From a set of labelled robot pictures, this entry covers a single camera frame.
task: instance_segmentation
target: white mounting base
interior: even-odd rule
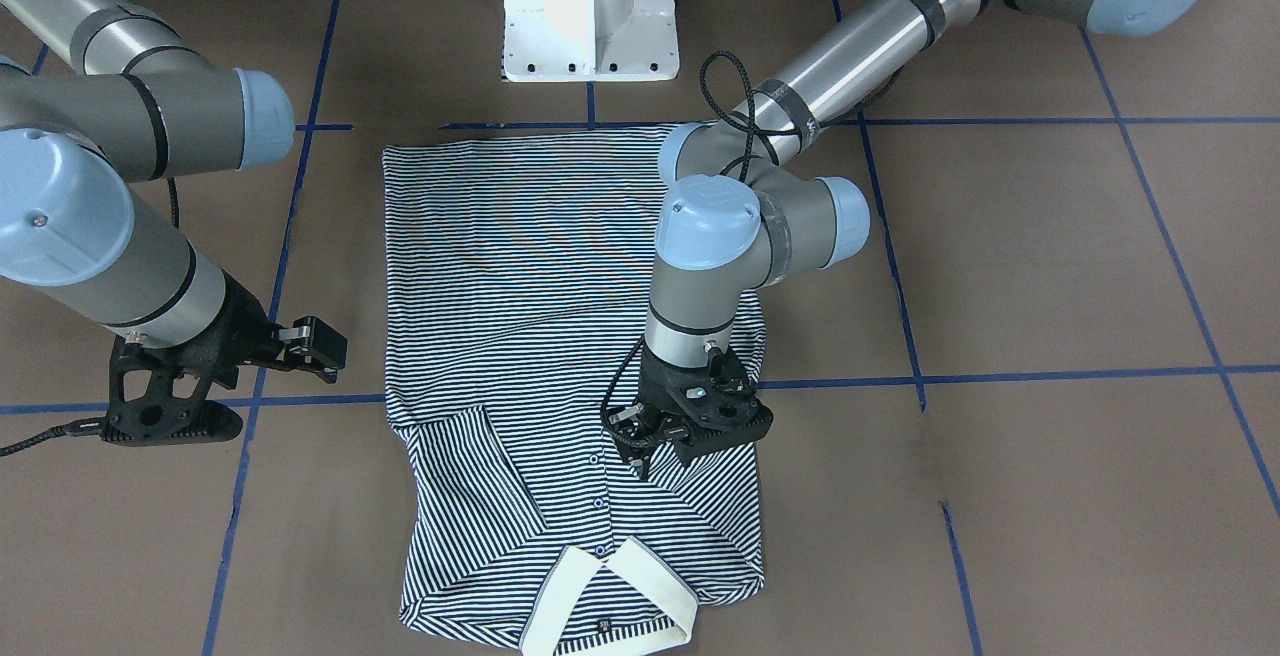
[[[509,81],[667,81],[680,70],[675,0],[503,0]]]

